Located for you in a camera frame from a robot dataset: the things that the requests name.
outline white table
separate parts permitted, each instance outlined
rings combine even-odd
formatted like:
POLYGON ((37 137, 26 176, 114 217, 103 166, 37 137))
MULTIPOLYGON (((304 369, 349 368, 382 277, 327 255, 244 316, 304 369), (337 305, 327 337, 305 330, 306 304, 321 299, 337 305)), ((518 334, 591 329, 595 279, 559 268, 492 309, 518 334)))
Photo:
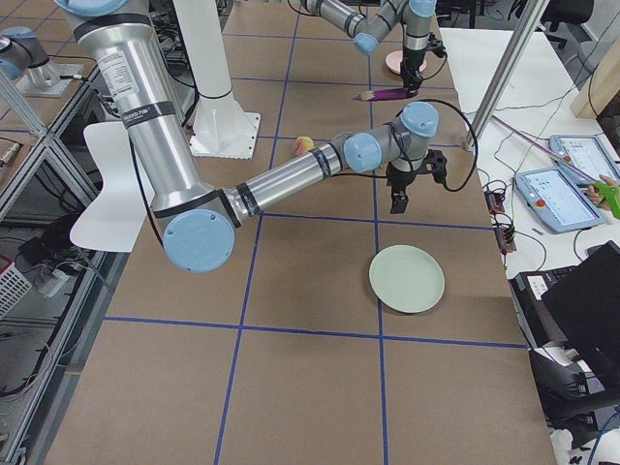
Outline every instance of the white table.
MULTIPOLYGON (((472 120, 510 36, 510 31, 442 29, 459 103, 472 120)), ((573 80, 544 34, 535 33, 516 66, 498 109, 539 106, 563 96, 572 88, 573 80)), ((596 121, 577 119, 571 113, 570 104, 576 94, 577 90, 573 88, 564 100, 555 101, 544 107, 496 110, 494 114, 514 128, 541 138, 548 138, 554 134, 601 133, 601 127, 596 121)), ((491 179, 502 179, 510 185, 513 172, 493 158, 494 152, 509 133, 498 123, 494 121, 489 123, 484 133, 480 135, 479 168, 488 172, 491 179)), ((609 151, 614 153, 606 137, 602 138, 609 151)), ((528 147, 527 141, 512 136, 504 141, 497 156, 513 168, 519 167, 519 171, 552 166, 550 159, 543 152, 532 148, 528 153, 528 147)), ((482 184, 488 181, 485 174, 480 174, 480 181, 482 184)), ((547 251, 544 268, 579 263, 579 258, 574 253, 576 232, 550 233, 517 193, 512 197, 512 190, 508 191, 505 207, 518 231, 530 234, 544 244, 547 251)), ((585 249, 592 245, 610 239, 620 243, 620 221, 615 220, 609 212, 604 212, 604 216, 606 218, 604 225, 579 235, 576 252, 581 258, 585 258, 585 249)), ((543 248, 540 244, 520 235, 516 237, 515 244, 517 251, 509 254, 507 259, 508 278, 513 278, 520 271, 536 269, 543 262, 543 248)), ((620 432, 617 430, 605 434, 593 463, 598 463, 599 460, 620 461, 619 437, 620 432)), ((571 456, 565 449, 556 451, 556 458, 560 464, 568 463, 571 456)))

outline round plate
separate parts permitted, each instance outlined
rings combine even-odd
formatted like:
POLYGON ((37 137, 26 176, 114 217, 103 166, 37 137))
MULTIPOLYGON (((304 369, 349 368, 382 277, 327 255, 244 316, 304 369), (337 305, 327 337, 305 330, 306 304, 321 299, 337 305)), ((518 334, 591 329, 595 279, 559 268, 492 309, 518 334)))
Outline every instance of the round plate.
MULTIPOLYGON (((393 73, 400 75, 400 62, 403 61, 403 50, 393 51, 386 56, 387 68, 393 73)), ((426 69, 426 60, 423 61, 422 66, 419 67, 419 71, 422 72, 426 69)))
POLYGON ((368 274, 377 297, 399 312, 428 310, 444 293, 444 273, 439 264, 411 245, 392 245, 379 252, 368 274))

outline blue joint cap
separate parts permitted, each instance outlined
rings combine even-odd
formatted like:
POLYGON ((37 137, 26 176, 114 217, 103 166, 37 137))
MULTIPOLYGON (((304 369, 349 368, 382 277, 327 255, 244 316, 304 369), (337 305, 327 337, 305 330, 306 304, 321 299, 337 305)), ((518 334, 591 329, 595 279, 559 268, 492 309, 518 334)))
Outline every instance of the blue joint cap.
POLYGON ((0 70, 2 70, 10 80, 17 79, 21 76, 21 69, 7 60, 0 60, 0 70))
POLYGON ((206 273, 229 259, 234 227, 217 211, 189 210, 168 223, 163 240, 173 264, 192 273, 206 273))
POLYGON ((364 55, 370 55, 379 46, 379 41, 368 33, 360 32, 353 38, 358 51, 364 55))
POLYGON ((345 159, 355 172, 378 168, 382 158, 381 146, 368 133, 357 133, 345 141, 345 159))
POLYGON ((63 10, 78 16, 97 17, 114 13, 128 0, 54 0, 63 10))
POLYGON ((15 26, 0 31, 0 34, 8 37, 9 39, 35 39, 37 36, 32 29, 26 26, 15 26))
POLYGON ((409 8, 416 15, 431 17, 435 15, 437 0, 409 0, 409 8))
POLYGON ((416 136, 430 139, 437 132, 439 112, 426 102, 412 102, 403 108, 400 121, 416 136))

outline laptop screen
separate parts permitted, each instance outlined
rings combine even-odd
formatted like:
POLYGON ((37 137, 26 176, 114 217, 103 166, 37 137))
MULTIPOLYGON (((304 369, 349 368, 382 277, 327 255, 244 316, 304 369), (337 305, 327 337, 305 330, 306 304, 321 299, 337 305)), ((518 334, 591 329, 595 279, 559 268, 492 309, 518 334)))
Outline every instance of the laptop screen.
POLYGON ((620 248, 601 246, 542 301, 605 388, 620 388, 620 248))

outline pink plate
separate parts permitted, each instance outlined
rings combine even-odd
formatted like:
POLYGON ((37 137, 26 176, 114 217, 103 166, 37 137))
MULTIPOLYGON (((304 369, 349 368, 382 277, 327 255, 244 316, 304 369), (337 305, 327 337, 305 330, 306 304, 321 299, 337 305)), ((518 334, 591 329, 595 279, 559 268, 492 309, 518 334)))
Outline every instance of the pink plate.
MULTIPOLYGON (((403 51, 397 50, 393 51, 386 57, 386 64, 390 71, 400 75, 400 62, 403 61, 403 51)), ((422 66, 419 67, 420 72, 424 71, 426 68, 426 60, 422 63, 422 66)))

